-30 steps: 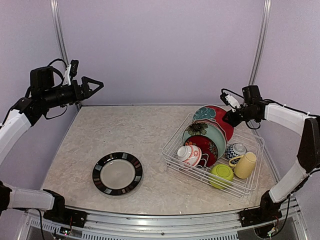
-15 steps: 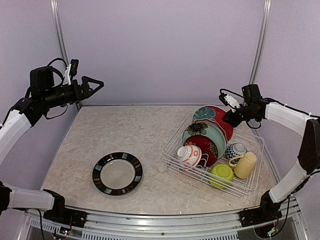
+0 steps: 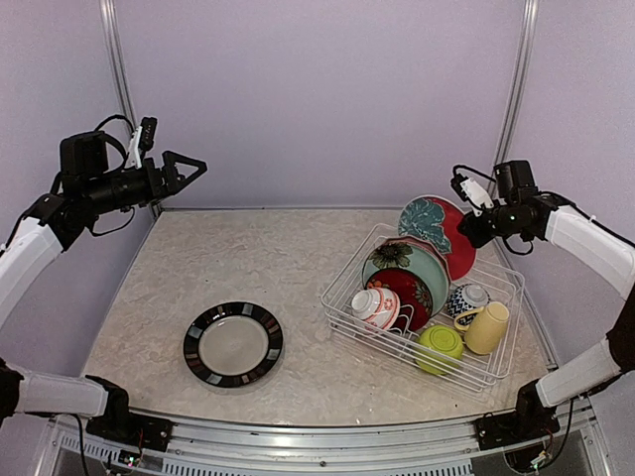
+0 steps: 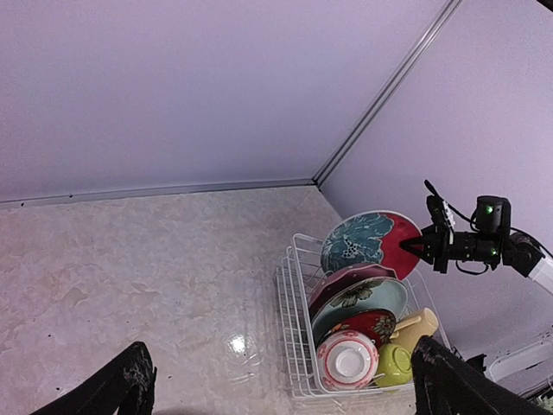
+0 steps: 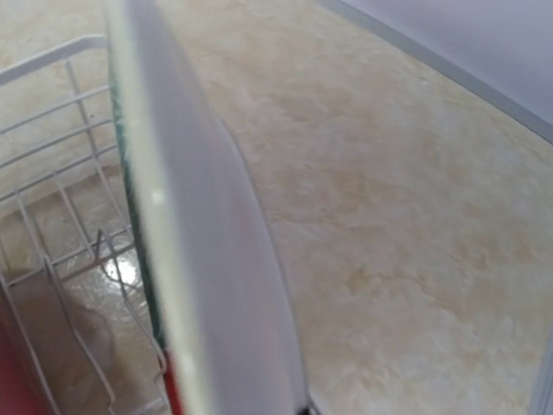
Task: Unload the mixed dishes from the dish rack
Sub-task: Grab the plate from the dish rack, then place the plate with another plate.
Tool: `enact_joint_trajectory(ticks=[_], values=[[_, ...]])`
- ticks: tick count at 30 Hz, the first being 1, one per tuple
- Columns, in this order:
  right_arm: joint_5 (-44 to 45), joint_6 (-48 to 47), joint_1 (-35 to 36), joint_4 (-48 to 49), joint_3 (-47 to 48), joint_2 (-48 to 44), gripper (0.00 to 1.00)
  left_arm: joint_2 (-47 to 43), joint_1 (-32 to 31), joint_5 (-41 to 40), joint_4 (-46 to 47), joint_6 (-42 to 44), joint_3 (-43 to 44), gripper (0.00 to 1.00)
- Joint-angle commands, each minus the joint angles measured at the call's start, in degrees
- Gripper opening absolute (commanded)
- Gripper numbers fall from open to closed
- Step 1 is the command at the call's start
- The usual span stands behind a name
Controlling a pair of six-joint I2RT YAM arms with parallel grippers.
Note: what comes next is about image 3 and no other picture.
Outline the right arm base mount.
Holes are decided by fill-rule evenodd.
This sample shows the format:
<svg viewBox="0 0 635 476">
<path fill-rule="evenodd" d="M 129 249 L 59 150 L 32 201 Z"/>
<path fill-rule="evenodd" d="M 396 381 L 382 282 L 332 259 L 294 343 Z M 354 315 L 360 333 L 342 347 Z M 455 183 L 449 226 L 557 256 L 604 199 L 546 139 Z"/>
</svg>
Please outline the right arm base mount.
<svg viewBox="0 0 635 476">
<path fill-rule="evenodd" d="M 474 423 L 481 451 L 530 441 L 557 433 L 561 426 L 555 416 L 523 418 L 516 412 L 485 414 Z"/>
</svg>

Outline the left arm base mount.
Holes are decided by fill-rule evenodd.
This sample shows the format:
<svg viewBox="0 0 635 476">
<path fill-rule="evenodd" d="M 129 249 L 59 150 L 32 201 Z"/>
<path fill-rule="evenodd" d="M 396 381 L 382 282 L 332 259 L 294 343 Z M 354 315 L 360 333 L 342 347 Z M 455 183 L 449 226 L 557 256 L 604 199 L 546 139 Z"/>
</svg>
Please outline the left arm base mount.
<svg viewBox="0 0 635 476">
<path fill-rule="evenodd" d="M 174 423 L 168 419 L 131 413 L 122 421 L 106 416 L 91 418 L 86 432 L 138 449 L 166 452 L 173 427 Z"/>
</svg>

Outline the black rimmed beige plate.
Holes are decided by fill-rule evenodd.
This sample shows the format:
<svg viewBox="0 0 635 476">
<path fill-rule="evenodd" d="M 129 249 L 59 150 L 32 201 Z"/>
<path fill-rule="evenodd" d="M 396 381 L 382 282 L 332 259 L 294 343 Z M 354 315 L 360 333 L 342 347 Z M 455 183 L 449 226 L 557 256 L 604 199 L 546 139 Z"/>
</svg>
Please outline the black rimmed beige plate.
<svg viewBox="0 0 635 476">
<path fill-rule="evenodd" d="M 282 356 L 279 320 L 252 302 L 230 301 L 201 313 L 189 326 L 183 354 L 190 371 L 216 388 L 251 385 L 270 373 Z"/>
</svg>

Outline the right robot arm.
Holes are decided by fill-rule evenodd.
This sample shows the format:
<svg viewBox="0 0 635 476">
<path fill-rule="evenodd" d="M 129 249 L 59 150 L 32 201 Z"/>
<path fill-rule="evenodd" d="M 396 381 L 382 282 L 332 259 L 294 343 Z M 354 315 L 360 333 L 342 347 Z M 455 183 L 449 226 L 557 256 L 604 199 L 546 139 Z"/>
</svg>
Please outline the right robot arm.
<svg viewBox="0 0 635 476">
<path fill-rule="evenodd" d="M 554 297 L 581 298 L 592 309 L 606 303 L 615 320 L 599 342 L 547 376 L 525 385 L 507 429 L 519 440 L 531 438 L 547 412 L 577 396 L 598 392 L 634 370 L 634 244 L 610 230 L 571 199 L 540 189 L 526 160 L 496 165 L 484 174 L 466 165 L 452 169 L 451 186 L 471 209 L 458 231 L 475 248 L 495 238 L 540 240 L 570 255 L 579 280 L 558 285 Z M 609 293 L 601 297 L 592 285 Z M 590 291 L 589 297 L 582 297 Z"/>
</svg>

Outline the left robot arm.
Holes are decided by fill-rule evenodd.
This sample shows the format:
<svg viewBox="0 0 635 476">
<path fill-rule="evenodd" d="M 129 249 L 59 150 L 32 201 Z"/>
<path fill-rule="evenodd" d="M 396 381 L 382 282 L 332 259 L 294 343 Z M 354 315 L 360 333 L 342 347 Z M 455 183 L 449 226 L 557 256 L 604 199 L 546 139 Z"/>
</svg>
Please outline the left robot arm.
<svg viewBox="0 0 635 476">
<path fill-rule="evenodd" d="M 1 317 L 7 319 L 39 275 L 100 216 L 132 211 L 180 193 L 207 170 L 204 161 L 166 151 L 157 167 L 146 157 L 153 126 L 140 126 L 129 150 L 102 130 L 62 140 L 61 170 L 50 192 L 18 218 L 1 247 Z M 139 430 L 136 415 L 116 403 L 122 389 L 87 377 L 66 377 L 1 364 L 1 417 L 15 414 L 98 417 L 120 441 Z"/>
</svg>

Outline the red teal floral plate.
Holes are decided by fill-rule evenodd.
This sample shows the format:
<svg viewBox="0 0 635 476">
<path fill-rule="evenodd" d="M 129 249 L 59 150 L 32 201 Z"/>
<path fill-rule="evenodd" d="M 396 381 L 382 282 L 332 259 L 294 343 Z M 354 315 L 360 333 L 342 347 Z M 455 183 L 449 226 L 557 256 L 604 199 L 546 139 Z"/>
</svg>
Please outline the red teal floral plate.
<svg viewBox="0 0 635 476">
<path fill-rule="evenodd" d="M 450 278 L 464 278 L 476 260 L 476 249 L 457 227 L 463 212 L 451 201 L 436 195 L 412 199 L 402 209 L 398 233 L 431 242 L 444 256 Z"/>
</svg>

